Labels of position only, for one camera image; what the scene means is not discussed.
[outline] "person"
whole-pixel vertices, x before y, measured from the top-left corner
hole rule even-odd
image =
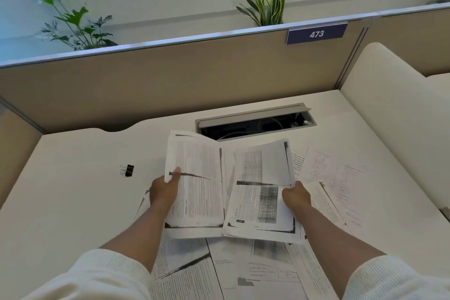
[[[179,179],[179,168],[168,183],[163,177],[155,179],[150,187],[150,208],[128,229],[99,249],[84,253],[69,271],[24,299],[150,299],[150,273]],[[283,200],[303,225],[340,299],[450,299],[449,280],[423,277],[400,259],[344,232],[311,206],[311,196],[300,182],[283,190]]]

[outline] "hand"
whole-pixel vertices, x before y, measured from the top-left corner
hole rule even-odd
[[[166,214],[169,212],[178,193],[180,175],[181,169],[177,167],[173,171],[172,179],[168,183],[164,181],[164,176],[153,180],[152,186],[150,187],[150,205],[152,207],[158,206]]]
[[[311,206],[311,195],[298,180],[293,188],[283,189],[283,201],[292,212],[304,206]]]

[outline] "ribbed cuff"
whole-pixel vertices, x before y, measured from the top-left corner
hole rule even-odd
[[[379,256],[354,271],[342,300],[379,300],[394,288],[419,277],[402,260],[391,256]]]
[[[150,289],[153,280],[149,271],[138,261],[107,249],[94,249],[85,252],[69,270],[82,272],[92,269],[110,270],[141,282]]]

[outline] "cable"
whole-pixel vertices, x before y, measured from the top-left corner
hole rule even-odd
[[[280,125],[281,129],[283,129],[282,124],[281,124],[277,119],[274,119],[274,118],[269,118],[269,119],[272,119],[273,121],[275,121],[276,123],[278,123],[278,124]]]
[[[233,134],[239,134],[239,133],[264,133],[264,132],[266,132],[266,131],[232,132],[232,133],[228,133],[228,134],[222,136],[221,138],[218,138],[218,140],[225,139],[226,137],[228,137],[228,135],[233,135]]]

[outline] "forearm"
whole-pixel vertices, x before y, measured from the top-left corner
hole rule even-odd
[[[167,209],[154,204],[128,229],[100,248],[115,251],[136,260],[151,273],[158,255],[166,216]]]
[[[359,266],[384,255],[335,226],[312,206],[300,206],[294,214],[305,229],[312,250],[339,298],[344,295],[350,276]]]

